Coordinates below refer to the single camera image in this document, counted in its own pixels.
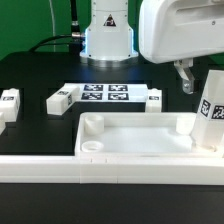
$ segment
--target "white block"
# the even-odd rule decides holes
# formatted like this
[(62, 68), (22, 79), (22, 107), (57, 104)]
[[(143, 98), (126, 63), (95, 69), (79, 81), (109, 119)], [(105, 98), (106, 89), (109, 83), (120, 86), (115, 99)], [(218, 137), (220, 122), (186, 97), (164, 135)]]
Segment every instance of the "white block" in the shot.
[(0, 112), (0, 135), (5, 129), (5, 119), (4, 114)]
[(20, 106), (19, 90), (4, 90), (0, 99), (0, 112), (4, 113), (6, 122), (15, 122)]
[(224, 134), (224, 71), (210, 70), (198, 108), (192, 138), (197, 146), (217, 148)]
[(162, 111), (162, 90), (148, 90), (145, 112), (158, 113)]
[(78, 93), (78, 86), (74, 86), (73, 88), (61, 88), (47, 99), (47, 113), (62, 115), (73, 105)]

